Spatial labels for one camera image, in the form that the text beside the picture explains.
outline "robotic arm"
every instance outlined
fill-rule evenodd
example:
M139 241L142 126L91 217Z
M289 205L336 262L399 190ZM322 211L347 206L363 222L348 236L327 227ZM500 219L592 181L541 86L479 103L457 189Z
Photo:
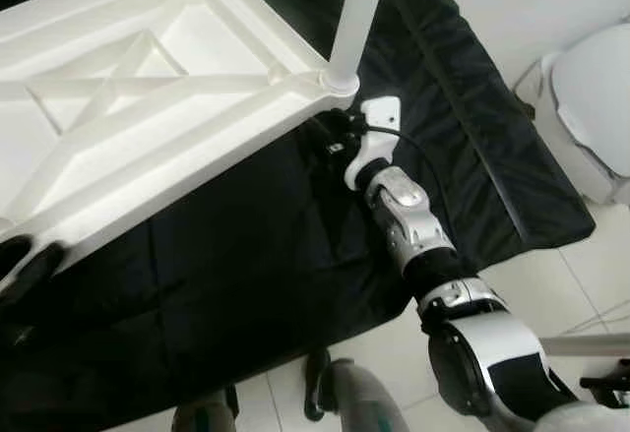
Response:
M368 129L398 131L396 97L361 106ZM532 431L552 410L577 398L550 370L534 333L505 302L469 273L424 190L391 164L398 137L369 131L346 170L385 234L389 251L417 302L440 395L491 431Z

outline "black cable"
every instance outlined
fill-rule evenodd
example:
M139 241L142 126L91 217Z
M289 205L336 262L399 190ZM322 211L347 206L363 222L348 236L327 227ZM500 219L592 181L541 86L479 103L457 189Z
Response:
M451 218L451 210L449 207L448 200L446 198L446 190L444 189L442 180L437 175L437 171L435 169L435 166L433 165L433 161L431 160L431 158L428 157L424 149L412 137L410 137L409 135L403 134L402 132L399 132L398 130L388 129L387 127L373 127L371 125L363 126L362 129L364 129L365 131L370 131L370 132L378 132L382 134L395 135L399 137L406 144L411 145L420 154L420 156L422 156L422 159L424 159L424 161L426 162L426 165L428 166L429 171L431 171L431 175L433 176L433 179L435 180L435 183L437 184L438 190L440 192L440 199L442 199L442 206L444 206L444 217L446 219L445 220L446 228L449 232L449 235L451 236L451 240L453 240L453 243L455 244L457 248L458 243L456 239L455 230L453 229L453 219Z

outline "black cloth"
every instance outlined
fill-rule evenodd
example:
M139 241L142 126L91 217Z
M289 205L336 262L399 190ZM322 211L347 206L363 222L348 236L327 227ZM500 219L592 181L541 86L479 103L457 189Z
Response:
M266 1L329 55L343 0ZM359 75L357 103L401 98L472 271L591 233L453 0L381 0ZM444 221L425 161L400 143L395 162ZM55 341L0 376L0 413L16 430L113 426L373 328L409 300L360 197L302 126L60 274L31 307L54 301Z

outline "white wall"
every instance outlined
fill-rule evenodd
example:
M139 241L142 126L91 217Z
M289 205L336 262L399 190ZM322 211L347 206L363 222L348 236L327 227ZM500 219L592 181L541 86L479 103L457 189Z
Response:
M630 14L630 0L456 0L509 86L541 55Z

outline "white tile floor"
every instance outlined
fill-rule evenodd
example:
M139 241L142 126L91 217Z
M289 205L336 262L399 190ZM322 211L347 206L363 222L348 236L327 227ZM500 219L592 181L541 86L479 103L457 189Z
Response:
M585 241L560 250L531 252L485 270L482 277L540 336L630 333L630 211L590 206L598 228ZM459 416L437 396L427 361L426 337L410 305L395 321L331 347L333 357L352 357L373 371L404 411L411 430L476 432L476 420ZM585 401L578 381L600 375L610 358L551 358L552 367ZM302 413L303 359L237 386L239 432L338 432L335 416L313 424ZM115 429L166 432L172 410Z

